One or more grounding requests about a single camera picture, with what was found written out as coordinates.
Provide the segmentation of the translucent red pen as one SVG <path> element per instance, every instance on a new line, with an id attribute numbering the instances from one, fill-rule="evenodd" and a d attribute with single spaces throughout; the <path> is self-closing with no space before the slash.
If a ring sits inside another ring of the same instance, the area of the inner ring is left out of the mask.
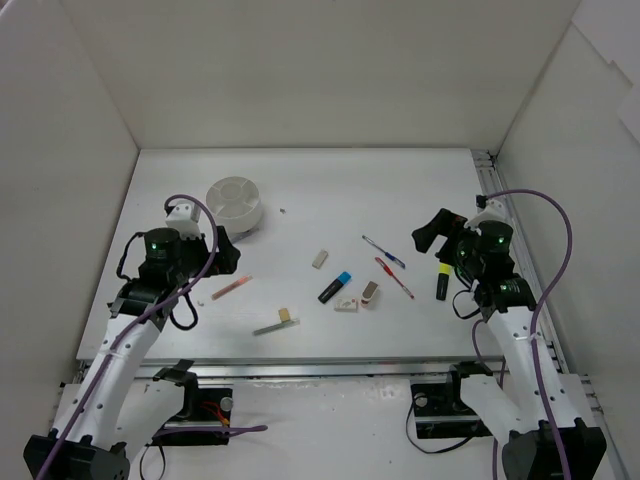
<path id="1" fill-rule="evenodd" d="M 247 282 L 249 282 L 252 279 L 251 275 L 245 275 L 240 277 L 239 279 L 235 280 L 234 282 L 232 282 L 231 284 L 221 288 L 220 290 L 214 292 L 211 295 L 211 299 L 213 301 L 216 301 L 218 299 L 220 299 L 221 297 L 227 295 L 228 293 L 234 291 L 235 289 L 239 288 L 240 286 L 246 284 Z"/>

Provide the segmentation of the red ballpoint pen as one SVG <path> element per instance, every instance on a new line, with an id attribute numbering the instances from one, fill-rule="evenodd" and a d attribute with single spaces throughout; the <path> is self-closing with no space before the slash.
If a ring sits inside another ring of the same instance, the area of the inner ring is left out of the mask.
<path id="1" fill-rule="evenodd" d="M 408 287 L 396 276 L 393 270 L 385 263 L 385 261 L 380 257 L 374 257 L 374 260 L 381 268 L 385 271 L 385 273 L 391 277 L 403 290 L 403 292 L 409 296 L 411 299 L 415 299 L 414 294 L 408 289 Z"/>

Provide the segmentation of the translucent green pen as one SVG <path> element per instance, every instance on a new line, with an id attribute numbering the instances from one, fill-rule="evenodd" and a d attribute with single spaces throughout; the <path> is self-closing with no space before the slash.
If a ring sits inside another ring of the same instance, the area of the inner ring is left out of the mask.
<path id="1" fill-rule="evenodd" d="M 270 325 L 267 327 L 254 330 L 252 334 L 254 336 L 262 336 L 262 335 L 270 334 L 279 330 L 284 330 L 286 328 L 294 327 L 299 324 L 300 324 L 299 319 L 290 319 L 286 321 L 280 321 L 278 324 L 274 324 L 274 325 Z"/>

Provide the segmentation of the black yellow-capped highlighter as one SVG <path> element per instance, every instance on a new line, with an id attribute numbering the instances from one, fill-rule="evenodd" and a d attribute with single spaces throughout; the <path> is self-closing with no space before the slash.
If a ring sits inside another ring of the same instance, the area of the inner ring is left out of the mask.
<path id="1" fill-rule="evenodd" d="M 445 301 L 447 298 L 450 275 L 451 266 L 446 263 L 440 263 L 435 295 L 436 299 L 439 301 Z"/>

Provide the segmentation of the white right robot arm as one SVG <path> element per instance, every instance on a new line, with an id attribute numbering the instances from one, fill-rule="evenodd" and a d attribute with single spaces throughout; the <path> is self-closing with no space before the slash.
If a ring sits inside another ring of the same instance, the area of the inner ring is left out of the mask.
<path id="1" fill-rule="evenodd" d="M 592 479 L 604 458 L 606 439 L 574 407 L 534 324 L 536 301 L 515 271 L 512 235 L 504 221 L 468 221 L 447 209 L 412 233 L 421 253 L 444 237 L 436 256 L 469 282 L 516 394 L 509 398 L 488 368 L 465 363 L 452 367 L 442 398 L 449 409 L 470 408 L 479 417 L 501 448 L 506 478 Z"/>

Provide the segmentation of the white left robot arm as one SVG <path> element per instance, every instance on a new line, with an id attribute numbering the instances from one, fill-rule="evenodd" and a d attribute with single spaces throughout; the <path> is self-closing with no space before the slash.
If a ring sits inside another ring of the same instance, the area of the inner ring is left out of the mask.
<path id="1" fill-rule="evenodd" d="M 23 458 L 35 479 L 125 479 L 131 463 L 171 418 L 199 409 L 197 378 L 181 365 L 165 368 L 137 412 L 121 412 L 149 349 L 180 297 L 203 278 L 230 275 L 240 252 L 225 229 L 213 244 L 174 228 L 142 235 L 145 259 L 110 304 L 103 344 L 72 404 L 45 436 L 27 442 Z"/>

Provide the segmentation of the blue ballpoint pen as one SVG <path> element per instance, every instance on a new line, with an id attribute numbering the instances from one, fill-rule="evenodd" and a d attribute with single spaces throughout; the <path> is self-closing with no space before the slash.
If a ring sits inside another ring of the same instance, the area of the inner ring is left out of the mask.
<path id="1" fill-rule="evenodd" d="M 386 249 L 382 248 L 380 245 L 378 245 L 376 242 L 374 242 L 370 237 L 368 237 L 366 235 L 361 235 L 361 238 L 365 242 L 367 242 L 369 245 L 371 245 L 372 247 L 377 249 L 379 252 L 381 252 L 388 260 L 390 260 L 391 262 L 395 263 L 396 265 L 398 265 L 402 269 L 406 269 L 406 264 L 402 260 L 400 260 L 397 256 L 394 256 L 392 253 L 390 253 Z"/>

